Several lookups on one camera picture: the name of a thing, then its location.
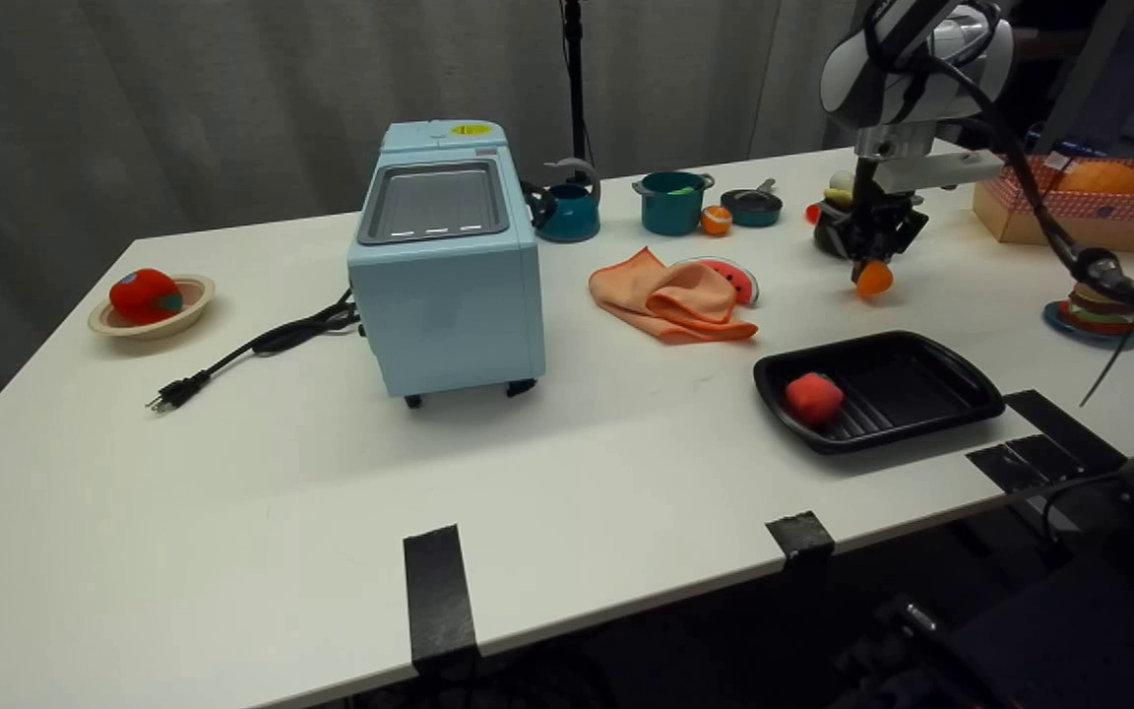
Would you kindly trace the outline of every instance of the plug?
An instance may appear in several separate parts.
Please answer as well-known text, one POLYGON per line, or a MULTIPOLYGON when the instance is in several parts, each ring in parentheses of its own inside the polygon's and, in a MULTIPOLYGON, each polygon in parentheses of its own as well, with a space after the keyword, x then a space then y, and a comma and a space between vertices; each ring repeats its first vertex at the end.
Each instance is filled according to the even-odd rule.
POLYGON ((168 412, 181 408, 191 392, 199 392, 207 385, 211 371, 177 376, 168 385, 163 385, 163 392, 151 401, 151 408, 168 412))

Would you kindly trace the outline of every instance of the toy food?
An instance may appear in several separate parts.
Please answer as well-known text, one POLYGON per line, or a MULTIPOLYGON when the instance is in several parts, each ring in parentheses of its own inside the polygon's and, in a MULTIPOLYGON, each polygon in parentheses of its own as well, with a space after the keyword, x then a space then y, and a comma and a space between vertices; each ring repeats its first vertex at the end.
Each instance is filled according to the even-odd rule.
POLYGON ((109 305, 130 324, 157 324, 181 309, 181 286, 157 266, 138 266, 109 286, 109 305))
POLYGON ((887 261, 866 261, 857 273, 853 273, 853 296, 857 299, 877 299, 882 291, 888 291, 892 277, 888 277, 888 265, 887 261))
POLYGON ((701 207, 695 231, 730 237, 730 228, 731 228, 731 211, 730 207, 719 207, 719 203, 705 203, 701 207))
POLYGON ((757 305, 760 283, 747 266, 735 266, 730 261, 705 261, 705 266, 719 273, 731 283, 739 305, 757 305))
POLYGON ((1127 162, 1071 162, 1063 191, 1134 191, 1134 166, 1127 162))
POLYGON ((831 424, 842 408, 842 389, 819 371, 790 376, 782 392, 790 412, 811 430, 831 424))

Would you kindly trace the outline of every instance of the orange object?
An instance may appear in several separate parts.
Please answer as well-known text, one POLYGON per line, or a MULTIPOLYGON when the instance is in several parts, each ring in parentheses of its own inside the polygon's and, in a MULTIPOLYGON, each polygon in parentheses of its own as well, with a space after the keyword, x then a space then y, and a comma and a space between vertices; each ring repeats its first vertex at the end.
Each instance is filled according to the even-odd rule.
POLYGON ((1063 191, 1134 191, 1134 166, 1127 162, 1071 162, 1060 178, 1063 191))
POLYGON ((600 305, 663 341, 747 341, 731 283, 709 265, 667 266, 648 246, 590 277, 600 305))
MULTIPOLYGON (((1076 190, 1054 185, 1043 199, 1071 241, 1134 252, 1134 191, 1077 191, 1076 178, 1076 190)), ((1010 171, 982 179, 974 190, 974 211, 1005 245, 1043 245, 1043 228, 1010 171)))
POLYGON ((857 299, 877 299, 882 291, 888 291, 892 277, 887 261, 866 261, 863 266, 853 266, 853 296, 857 299))
POLYGON ((705 237, 730 237, 731 211, 719 203, 701 207, 695 231, 705 237))
POLYGON ((787 408, 811 430, 831 424, 842 408, 842 389, 819 371, 790 376, 782 392, 787 408))

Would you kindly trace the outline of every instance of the black cable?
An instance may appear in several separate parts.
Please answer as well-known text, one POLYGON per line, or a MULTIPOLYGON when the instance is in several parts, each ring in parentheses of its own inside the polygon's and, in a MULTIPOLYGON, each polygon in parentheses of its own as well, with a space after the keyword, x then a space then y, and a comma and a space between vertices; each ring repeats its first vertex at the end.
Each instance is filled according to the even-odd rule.
POLYGON ((904 76, 909 66, 896 66, 896 64, 888 64, 888 55, 882 52, 882 35, 877 35, 877 20, 882 20, 882 0, 874 0, 870 2, 870 10, 866 10, 866 55, 870 55, 870 64, 877 64, 882 69, 892 69, 892 76, 904 76))
POLYGON ((1041 508, 1041 536, 1043 536, 1049 543, 1054 543, 1054 527, 1052 527, 1054 505, 1066 498, 1071 492, 1083 492, 1083 489, 1096 489, 1096 483, 1110 483, 1110 479, 1134 479, 1134 476, 1127 476, 1123 468, 1113 468, 1113 471, 1102 471, 1102 476, 1077 476, 1076 483, 1049 492, 1049 494, 1043 494, 1043 508, 1041 508))
POLYGON ((562 55, 568 55, 568 103, 571 103, 571 154, 585 157, 585 119, 584 119, 584 7, 580 0, 559 0, 562 10, 562 55))
POLYGON ((1091 401, 1091 392, 1108 383, 1108 374, 1113 371, 1118 355, 1127 351, 1127 341, 1134 337, 1134 315, 1131 325, 1118 336, 1110 362, 1096 374, 1096 383, 1088 385, 1088 392, 1077 396, 1077 408, 1091 401))
POLYGON ((291 317, 291 324, 281 324, 254 337, 249 337, 243 346, 236 346, 233 355, 218 357, 211 364, 190 374, 190 376, 177 376, 168 385, 157 389, 157 396, 151 401, 155 408, 181 408, 190 396, 198 396, 224 364, 241 362, 241 357, 269 357, 269 355, 281 355, 281 351, 291 351, 323 330, 346 330, 363 324, 359 315, 359 304, 350 291, 344 291, 329 305, 308 315, 308 317, 291 317))

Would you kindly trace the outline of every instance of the white table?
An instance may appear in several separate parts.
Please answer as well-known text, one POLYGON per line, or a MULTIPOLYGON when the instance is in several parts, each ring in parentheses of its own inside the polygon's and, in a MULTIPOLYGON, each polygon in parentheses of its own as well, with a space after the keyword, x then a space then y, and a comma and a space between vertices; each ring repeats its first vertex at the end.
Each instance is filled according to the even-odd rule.
POLYGON ((601 237, 539 252, 547 376, 416 412, 382 392, 359 336, 243 362, 151 412, 157 385, 329 304, 356 211, 138 241, 0 392, 0 706, 269 706, 403 681, 403 538, 447 525, 478 642, 499 655, 772 573, 782 554, 762 525, 779 517, 814 513, 863 548, 1000 498, 965 450, 1029 422, 824 458, 757 401, 751 362, 776 351, 921 330, 1134 451, 1134 351, 1076 408, 1108 351, 1041 324, 1066 291, 1043 246, 982 231, 970 190, 928 191, 896 291, 857 304, 799 217, 835 169, 849 154, 715 166, 719 190, 776 178, 787 199, 779 228, 730 241, 647 237, 629 179, 605 179, 601 237), (757 346, 659 346, 601 315, 585 277, 635 246, 751 266, 757 346), (220 299, 167 351, 115 351, 86 315, 143 265, 207 277, 220 299))

